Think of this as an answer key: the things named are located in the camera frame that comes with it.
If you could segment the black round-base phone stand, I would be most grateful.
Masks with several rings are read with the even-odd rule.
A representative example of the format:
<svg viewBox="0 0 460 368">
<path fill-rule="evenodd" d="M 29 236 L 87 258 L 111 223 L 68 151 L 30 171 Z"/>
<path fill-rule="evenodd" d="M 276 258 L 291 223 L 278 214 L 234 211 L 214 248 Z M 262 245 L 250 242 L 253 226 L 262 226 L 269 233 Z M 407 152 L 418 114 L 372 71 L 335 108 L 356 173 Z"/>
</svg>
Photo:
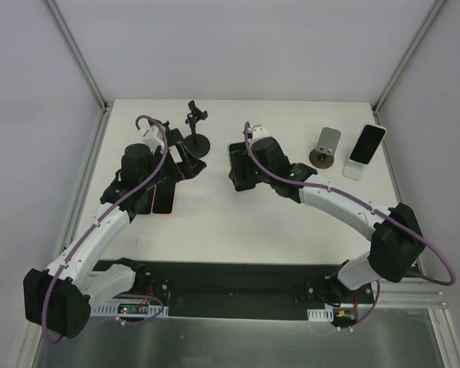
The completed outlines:
<svg viewBox="0 0 460 368">
<path fill-rule="evenodd" d="M 202 158 L 209 153 L 211 148 L 209 139 L 196 132 L 196 124 L 199 121 L 206 120 L 208 118 L 208 112 L 206 110 L 201 111 L 194 100 L 188 102 L 189 113 L 186 116 L 185 123 L 189 126 L 191 133 L 184 138 L 184 144 L 189 151 L 197 158 Z"/>
</svg>

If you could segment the pink-case phone front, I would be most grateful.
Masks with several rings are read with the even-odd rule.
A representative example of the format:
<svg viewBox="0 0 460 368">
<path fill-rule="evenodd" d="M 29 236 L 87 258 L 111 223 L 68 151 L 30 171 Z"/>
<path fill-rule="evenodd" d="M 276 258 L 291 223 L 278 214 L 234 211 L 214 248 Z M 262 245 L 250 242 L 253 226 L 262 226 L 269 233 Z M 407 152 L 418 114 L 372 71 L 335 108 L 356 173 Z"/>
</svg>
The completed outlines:
<svg viewBox="0 0 460 368">
<path fill-rule="evenodd" d="M 176 193 L 175 182 L 165 182 L 154 188 L 151 212 L 157 215 L 168 215 L 173 211 Z"/>
</svg>

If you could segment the pink-case phone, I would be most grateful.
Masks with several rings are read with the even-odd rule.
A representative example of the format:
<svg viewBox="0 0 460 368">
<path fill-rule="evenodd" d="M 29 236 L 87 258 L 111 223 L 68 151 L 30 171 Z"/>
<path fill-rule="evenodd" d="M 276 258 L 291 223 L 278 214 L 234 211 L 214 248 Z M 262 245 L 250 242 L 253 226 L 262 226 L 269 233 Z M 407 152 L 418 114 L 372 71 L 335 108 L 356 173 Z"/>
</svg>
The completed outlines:
<svg viewBox="0 0 460 368">
<path fill-rule="evenodd" d="M 173 211 L 176 193 L 175 182 L 165 182 L 154 188 L 151 212 L 157 215 L 168 215 Z"/>
<path fill-rule="evenodd" d="M 349 155 L 349 160 L 368 165 L 382 143 L 387 130 L 378 125 L 365 124 Z"/>
</svg>

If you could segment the black folding phone stand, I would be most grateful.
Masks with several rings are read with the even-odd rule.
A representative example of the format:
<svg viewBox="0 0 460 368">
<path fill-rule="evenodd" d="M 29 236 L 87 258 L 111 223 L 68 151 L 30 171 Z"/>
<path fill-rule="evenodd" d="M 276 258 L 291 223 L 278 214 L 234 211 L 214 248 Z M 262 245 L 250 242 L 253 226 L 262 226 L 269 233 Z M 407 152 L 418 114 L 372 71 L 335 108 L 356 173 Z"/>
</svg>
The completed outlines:
<svg viewBox="0 0 460 368">
<path fill-rule="evenodd" d="M 166 134 L 168 146 L 174 146 L 177 142 L 184 140 L 184 137 L 181 134 L 180 130 L 178 128 L 172 129 L 169 126 L 168 120 L 165 123 L 163 123 L 163 126 L 165 128 L 165 134 Z"/>
</svg>

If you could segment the silver-edged phone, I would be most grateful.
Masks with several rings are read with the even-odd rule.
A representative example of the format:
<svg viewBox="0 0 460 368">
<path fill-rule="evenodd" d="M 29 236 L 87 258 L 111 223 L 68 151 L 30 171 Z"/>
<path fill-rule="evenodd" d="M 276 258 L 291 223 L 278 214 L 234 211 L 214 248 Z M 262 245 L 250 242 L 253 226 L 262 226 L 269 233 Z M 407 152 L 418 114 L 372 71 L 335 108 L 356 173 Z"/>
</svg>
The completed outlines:
<svg viewBox="0 0 460 368">
<path fill-rule="evenodd" d="M 260 182 L 257 166 L 248 155 L 245 143 L 230 143 L 228 145 L 230 172 L 228 177 L 237 192 L 253 189 Z"/>
</svg>

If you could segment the brown round-base phone stand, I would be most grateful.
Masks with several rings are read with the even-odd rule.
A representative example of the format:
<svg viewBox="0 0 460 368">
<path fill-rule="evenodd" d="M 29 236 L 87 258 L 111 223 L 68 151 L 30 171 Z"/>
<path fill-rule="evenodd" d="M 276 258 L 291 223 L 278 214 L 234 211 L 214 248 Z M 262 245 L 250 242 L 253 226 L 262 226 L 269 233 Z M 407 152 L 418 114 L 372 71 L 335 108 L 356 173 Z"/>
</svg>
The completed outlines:
<svg viewBox="0 0 460 368">
<path fill-rule="evenodd" d="M 339 130 L 324 127 L 319 135 L 317 144 L 309 154 L 310 163 L 318 169 L 329 169 L 334 164 L 341 133 Z"/>
</svg>

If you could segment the black phone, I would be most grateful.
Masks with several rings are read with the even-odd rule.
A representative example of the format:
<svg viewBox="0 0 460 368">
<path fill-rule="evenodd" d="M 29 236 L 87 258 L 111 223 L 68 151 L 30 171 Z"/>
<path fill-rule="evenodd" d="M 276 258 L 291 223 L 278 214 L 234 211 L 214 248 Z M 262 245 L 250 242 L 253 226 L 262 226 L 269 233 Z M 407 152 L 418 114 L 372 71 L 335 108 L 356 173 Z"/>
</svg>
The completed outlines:
<svg viewBox="0 0 460 368">
<path fill-rule="evenodd" d="M 152 213 L 152 202 L 148 201 L 136 206 L 137 215 L 149 215 Z"/>
</svg>

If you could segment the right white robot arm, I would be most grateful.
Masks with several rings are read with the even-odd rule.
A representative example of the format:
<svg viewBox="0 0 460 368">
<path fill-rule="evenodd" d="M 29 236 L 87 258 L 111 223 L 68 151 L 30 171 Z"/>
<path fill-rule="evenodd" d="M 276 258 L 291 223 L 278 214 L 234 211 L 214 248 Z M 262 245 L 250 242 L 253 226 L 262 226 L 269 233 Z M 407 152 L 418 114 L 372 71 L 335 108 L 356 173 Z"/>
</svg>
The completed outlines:
<svg viewBox="0 0 460 368">
<path fill-rule="evenodd" d="M 325 281 L 335 301 L 348 302 L 358 288 L 379 279 L 401 281 L 425 248 L 416 239 L 420 230 L 410 207 L 369 204 L 329 185 L 313 167 L 291 163 L 273 137 L 252 145 L 231 143 L 228 157 L 228 177 L 236 191 L 265 183 L 279 196 L 331 215 L 370 242 L 367 253 L 345 261 Z"/>
</svg>

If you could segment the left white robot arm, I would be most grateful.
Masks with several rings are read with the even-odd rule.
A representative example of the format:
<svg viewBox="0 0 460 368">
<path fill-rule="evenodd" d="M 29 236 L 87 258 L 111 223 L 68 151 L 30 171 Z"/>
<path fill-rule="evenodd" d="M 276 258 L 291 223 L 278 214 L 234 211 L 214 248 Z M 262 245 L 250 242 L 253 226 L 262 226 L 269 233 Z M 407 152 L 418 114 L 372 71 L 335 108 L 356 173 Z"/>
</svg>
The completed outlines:
<svg viewBox="0 0 460 368">
<path fill-rule="evenodd" d="M 121 259 L 95 279 L 89 279 L 101 255 L 139 214 L 146 214 L 157 190 L 193 179 L 206 167 L 183 142 L 171 157 L 164 143 L 151 148 L 143 143 L 126 147 L 111 184 L 100 197 L 87 227 L 43 270 L 32 268 L 23 279 L 25 317 L 41 327 L 46 343 L 76 337 L 90 313 L 124 292 L 141 297 L 146 279 L 135 261 Z"/>
</svg>

